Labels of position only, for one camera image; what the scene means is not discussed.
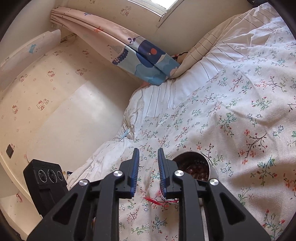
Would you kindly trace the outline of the blue face mask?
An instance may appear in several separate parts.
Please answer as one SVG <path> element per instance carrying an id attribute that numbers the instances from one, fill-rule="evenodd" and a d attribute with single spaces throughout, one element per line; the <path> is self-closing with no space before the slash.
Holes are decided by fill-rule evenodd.
<path id="1" fill-rule="evenodd" d="M 121 141 L 123 138 L 125 138 L 130 133 L 130 129 L 126 130 L 124 134 L 120 137 L 119 141 Z"/>

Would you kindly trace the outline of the window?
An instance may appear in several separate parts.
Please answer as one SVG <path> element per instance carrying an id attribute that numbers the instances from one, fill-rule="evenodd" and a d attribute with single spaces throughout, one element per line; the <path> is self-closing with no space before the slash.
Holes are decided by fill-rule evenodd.
<path id="1" fill-rule="evenodd" d="M 158 16 L 163 16 L 171 14 L 184 0 L 128 0 L 128 2 L 148 9 Z"/>

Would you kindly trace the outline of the whale print curtain left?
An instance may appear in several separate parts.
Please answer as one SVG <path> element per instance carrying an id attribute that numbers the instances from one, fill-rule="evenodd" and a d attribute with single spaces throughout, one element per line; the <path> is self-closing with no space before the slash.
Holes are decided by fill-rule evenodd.
<path id="1" fill-rule="evenodd" d="M 51 11 L 51 22 L 73 32 L 107 61 L 149 84 L 161 85 L 180 66 L 142 36 L 99 16 L 58 7 Z"/>

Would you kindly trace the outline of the striped beige pillow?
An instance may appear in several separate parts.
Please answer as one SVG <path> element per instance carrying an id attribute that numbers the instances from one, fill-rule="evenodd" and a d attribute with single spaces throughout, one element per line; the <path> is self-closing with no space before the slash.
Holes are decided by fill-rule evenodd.
<path id="1" fill-rule="evenodd" d="M 249 13 L 251 11 L 228 18 L 207 32 L 189 51 L 176 55 L 180 66 L 172 78 L 181 76 L 219 44 L 233 43 L 235 40 L 243 43 L 242 35 L 251 31 L 253 27 L 252 23 L 244 19 Z"/>

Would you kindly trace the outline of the floral bed sheet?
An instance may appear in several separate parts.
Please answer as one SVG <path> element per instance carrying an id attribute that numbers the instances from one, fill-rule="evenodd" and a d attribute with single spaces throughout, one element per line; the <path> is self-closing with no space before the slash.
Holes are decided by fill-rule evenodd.
<path id="1" fill-rule="evenodd" d="M 197 152 L 278 240 L 295 213 L 295 39 L 282 27 L 175 108 L 144 120 L 137 192 L 119 204 L 121 240 L 176 240 L 179 208 L 160 200 L 157 152 Z"/>

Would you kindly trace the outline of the round silver metal tin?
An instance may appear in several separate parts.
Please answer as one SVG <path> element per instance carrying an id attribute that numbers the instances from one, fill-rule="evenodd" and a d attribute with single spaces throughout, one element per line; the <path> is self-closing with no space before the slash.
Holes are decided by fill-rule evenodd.
<path id="1" fill-rule="evenodd" d="M 178 204 L 179 199 L 175 194 L 181 191 L 181 185 L 173 180 L 175 172 L 187 173 L 198 181 L 208 182 L 218 178 L 217 170 L 206 157 L 197 152 L 184 152 L 173 160 L 166 158 L 169 171 L 169 186 L 166 197 L 163 197 L 159 180 L 159 193 L 165 202 Z"/>

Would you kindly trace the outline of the white striped duvet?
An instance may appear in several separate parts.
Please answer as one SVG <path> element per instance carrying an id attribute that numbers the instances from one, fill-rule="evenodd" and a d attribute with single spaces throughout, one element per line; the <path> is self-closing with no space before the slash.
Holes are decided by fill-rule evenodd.
<path id="1" fill-rule="evenodd" d="M 272 32 L 288 27 L 268 3 L 250 11 L 251 13 L 244 19 L 252 23 L 253 27 L 251 31 L 242 35 L 243 43 L 235 40 L 233 43 L 219 44 L 180 77 L 168 80 L 160 86 L 139 89 L 132 96 L 125 113 L 127 122 L 125 131 L 130 129 L 130 133 L 121 141 L 119 139 L 122 135 L 118 135 L 113 141 L 106 142 L 98 148 L 82 167 L 70 175 L 68 186 L 73 187 L 83 178 L 90 181 L 99 180 L 115 171 L 122 161 L 128 159 L 123 159 L 121 156 L 125 149 L 135 142 L 144 120 L 156 118 L 165 111 L 175 108 L 224 67 L 242 59 L 251 50 L 265 45 Z"/>

